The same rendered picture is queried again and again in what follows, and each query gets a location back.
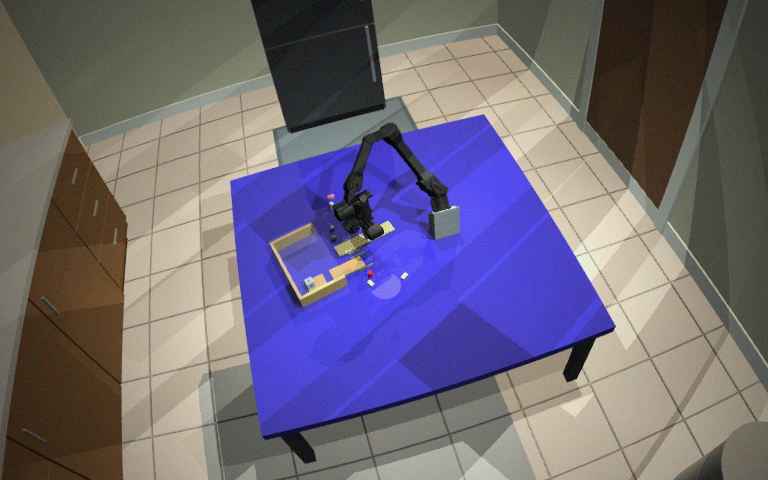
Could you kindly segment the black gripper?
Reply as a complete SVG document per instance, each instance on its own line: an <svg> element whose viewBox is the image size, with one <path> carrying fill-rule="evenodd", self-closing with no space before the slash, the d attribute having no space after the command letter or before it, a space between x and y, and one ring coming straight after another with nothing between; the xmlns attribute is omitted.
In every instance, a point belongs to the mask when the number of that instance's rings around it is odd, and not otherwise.
<svg viewBox="0 0 768 480"><path fill-rule="evenodd" d="M375 223L374 221L371 221L371 220L374 219L374 217L371 215L371 212L373 212L373 211L372 211L372 209L369 206L369 210L367 212L365 212L365 213L357 213L355 211L354 215L358 216L359 219L361 218L361 220L362 220L362 222L364 224L364 226L361 227L363 229L362 231L364 232L364 234L366 234L366 236L370 240L374 240L374 239L376 239L379 236L384 234L384 229L379 224Z"/></svg>

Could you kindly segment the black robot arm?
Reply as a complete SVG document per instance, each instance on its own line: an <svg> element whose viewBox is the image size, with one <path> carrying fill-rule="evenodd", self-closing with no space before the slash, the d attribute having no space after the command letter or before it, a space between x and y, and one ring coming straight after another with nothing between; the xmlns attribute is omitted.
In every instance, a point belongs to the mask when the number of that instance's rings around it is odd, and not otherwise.
<svg viewBox="0 0 768 480"><path fill-rule="evenodd" d="M358 216L355 216L354 212L367 212L369 210L368 198L372 197L373 194L366 189L363 192L356 193L362 188L363 172L372 145L374 142L381 140L393 146L416 175L418 181L415 183L420 187L421 191L423 190L429 197L431 196L430 202L434 212L451 208L447 197L448 187L441 184L431 172L426 170L409 146L403 141L398 126L395 123L386 123L379 130L362 138L353 168L343 183L343 200L332 205L337 220L339 222L345 220L342 226L350 234L356 234L360 227L364 226L361 218L359 219Z"/></svg>

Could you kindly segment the tan strip with teal polka dots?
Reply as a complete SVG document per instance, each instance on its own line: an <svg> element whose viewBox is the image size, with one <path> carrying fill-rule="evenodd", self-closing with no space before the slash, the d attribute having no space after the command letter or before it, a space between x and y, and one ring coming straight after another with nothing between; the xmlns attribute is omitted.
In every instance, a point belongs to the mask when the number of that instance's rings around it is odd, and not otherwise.
<svg viewBox="0 0 768 480"><path fill-rule="evenodd" d="M390 232L395 230L394 227L391 225L391 223L389 221L387 221L387 222L385 222L383 224L380 224L380 226L384 229L384 234L379 236L378 238L380 238L380 237L382 237L382 236L384 236L384 235L386 235L386 234L388 234L388 233L390 233ZM376 238L376 239L378 239L378 238ZM374 239L374 240L376 240L376 239ZM341 257L341 256L343 256L343 255L345 255L345 254L347 254L347 253L349 253L349 252L351 252L351 251L353 251L353 250L355 250L355 249L357 249L357 248L359 248L361 246L364 246L364 245L366 245L366 244L368 244L368 243L370 243L370 242L372 242L374 240L366 239L363 236L363 233L362 233L362 234L360 234L360 235L358 235L358 236L356 236L354 238L351 238L351 239L349 239L349 240L347 240L347 241L345 241L345 242L335 246L334 249L336 250L336 252L339 255L339 257Z"/></svg>

